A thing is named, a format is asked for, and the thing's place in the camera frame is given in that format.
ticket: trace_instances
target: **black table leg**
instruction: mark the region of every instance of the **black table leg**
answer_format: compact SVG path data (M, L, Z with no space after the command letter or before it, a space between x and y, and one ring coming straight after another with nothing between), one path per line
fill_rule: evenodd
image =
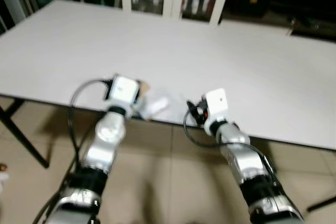
M11 117L24 103L25 101L22 99L15 99L14 102L9 106L6 110L6 114Z
M49 163L41 156L41 154L35 149L31 142L21 132L21 130L12 121L9 113L4 111L0 106L0 120L9 129L9 131L26 147L26 149L33 155L33 157L44 167L48 168Z
M336 203L336 196L333 197L333 198L327 199L327 200L325 200L323 202L317 203L317 204L315 204L313 206L308 207L307 211L308 212L312 212L312 211L314 211L316 209L319 209L321 207L325 207L325 206L330 205L332 203Z

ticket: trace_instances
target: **black cable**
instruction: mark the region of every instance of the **black cable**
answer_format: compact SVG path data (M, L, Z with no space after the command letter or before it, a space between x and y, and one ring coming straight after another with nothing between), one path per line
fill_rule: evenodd
M78 146L79 150L81 149L81 147L83 146L85 140L87 139L87 137L89 136L89 134L92 132L92 130L95 128L95 125L97 124L97 122L102 118L103 115L100 115L98 117L97 120L95 120L95 122L89 127L89 129L86 131L86 133L84 134L82 140L80 141L80 144ZM41 208L41 210L38 212L38 214L36 215L33 224L38 224L39 220L42 218L43 213L47 210L48 207L50 207L47 211L47 215L49 215L50 211L52 210L52 207L55 205L55 203L57 202L62 190L65 188L66 186L66 182L67 182L67 178L68 175L70 174L70 171L74 165L76 161L76 157L74 156L63 179L62 182L60 183L60 186L58 188L58 190L54 193L54 195L43 205L43 207Z
M187 118L188 115L191 114L192 110L197 110L198 106L192 107L191 109L188 109L187 112L185 113L184 117L183 117L183 128L184 128L184 132L186 134L186 136L189 138L189 140L191 142L193 142L195 145L202 147L202 148L219 148L222 146L227 146L227 145L241 145L241 146L245 146L247 148L250 148L251 150L255 151L261 158L262 163L264 164L267 172L269 173L269 175L271 176L271 178L273 179L273 181L275 182L279 182L277 177L275 176L275 169L273 167L271 167L271 163L269 163L267 157L257 148L255 148L253 145L249 145L249 144L244 144L244 143L216 143L216 144L204 144L204 143L200 143L196 140L194 140L194 138L190 135L188 128L187 128Z
M77 90L73 93L71 100L70 100L70 105L68 108L68 130L69 130L69 135L70 135L70 139L72 142L72 145L74 147L74 151L75 151L75 166L76 169L79 166L79 147L77 145L77 141L76 141L76 135L75 135L75 130L74 130L74 117L73 117L73 113L75 110L75 102L77 100L78 95L81 93L81 91L83 91L83 89L85 89L87 86L90 86L94 83L98 83L98 82L102 82L102 83L107 83L107 80L103 80L103 79L94 79L94 80L90 80L87 81L85 83L83 83L81 86L79 86L77 88Z
M52 195L52 197L50 199L48 199L48 201L44 204L44 206L41 208L41 210L38 212L38 214L36 215L33 224L38 224L38 222L40 221L43 213L46 211L46 209L49 207L49 205L55 201L56 199L58 199L59 197L59 191L55 192L54 195Z

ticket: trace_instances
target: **bottle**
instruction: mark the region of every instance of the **bottle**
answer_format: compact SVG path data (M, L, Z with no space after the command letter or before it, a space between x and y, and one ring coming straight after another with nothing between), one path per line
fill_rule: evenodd
M153 5L158 6L159 5L159 0L153 0Z
M188 5L188 0L183 0L182 1L182 10L186 10Z
M206 12L206 10L208 9L208 4L209 4L210 0L204 0L203 1L203 6L202 6L202 12Z
M193 0L193 2L191 4L191 13L192 14L196 14L197 13L199 4L200 4L200 0Z

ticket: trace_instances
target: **robotic arm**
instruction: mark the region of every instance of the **robotic arm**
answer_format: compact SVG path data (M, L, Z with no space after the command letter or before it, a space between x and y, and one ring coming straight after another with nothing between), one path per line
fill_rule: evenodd
M96 125L94 141L80 167L53 206L46 224L98 224L101 196L111 172L117 147L125 136L125 120L139 95L139 83L122 76L113 79L107 96L108 112Z
M235 123L227 121L228 107L224 89L206 93L197 106L191 102L188 102L188 106L189 111L184 122L191 113L198 125L204 125L208 135L216 137L216 146L220 147L220 152L226 158L248 205L251 222L304 223L299 210L286 195L266 157L250 145L249 137Z
M139 95L137 81L116 76L108 91L108 112L96 125L94 141L87 149L81 165L67 179L57 201L51 204L46 224L99 224L97 214L101 196L111 172L117 147L125 135L125 121ZM223 89L202 97L184 118L186 129L189 113L208 135L216 137L216 147L227 159L249 207L253 224L302 224L303 218L286 195L275 171L263 154L250 145L249 137L237 125L227 121L227 102Z

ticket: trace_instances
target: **beige floor tile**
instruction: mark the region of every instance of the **beige floor tile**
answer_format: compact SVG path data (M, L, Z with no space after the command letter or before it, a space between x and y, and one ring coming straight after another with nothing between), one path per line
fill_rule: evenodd
M336 194L336 183L332 176L280 171L278 177L287 195L308 219L310 215L306 209L309 206Z
M101 223L167 223L170 158L119 153L106 185Z
M336 178L336 152L322 152L321 156L327 164L330 173Z
M171 145L170 125L134 119L126 124L126 136L119 151L170 156Z
M75 127L78 140L95 122L96 118L96 112L76 111ZM25 102L13 115L12 120L32 143L70 144L67 108ZM9 130L5 130L2 137L15 138Z
M272 161L278 170L330 174L321 157L321 153L326 152L324 150L275 142L270 142L269 148Z
M0 97L0 107L3 110L6 110L11 105L11 103L13 101L14 100L11 99L11 98ZM5 129L6 129L6 127L3 125L2 122L0 122L0 136L3 134L3 132L5 131Z
M12 98L0 97L0 106L6 110L14 100Z
M247 205L225 163L172 160L170 224L248 224Z
M36 143L47 156L49 146ZM32 223L47 199L57 190L73 156L69 147L54 146L51 165L44 169L16 141L0 140L0 162L8 165L9 180L0 196L0 223Z
M203 130L189 129L196 141L214 144L214 138L206 135ZM182 127L173 127L172 153L174 157L193 160L223 160L219 149L206 149L193 144L185 135Z
M336 204L326 206L306 216L306 224L336 223Z
M31 223L58 188L73 151L54 146L50 169L43 169L17 142L0 140L0 144L0 160L10 175L0 197L0 224ZM35 145L46 155L48 145ZM169 184L170 158L119 153L103 195L102 223L166 223Z

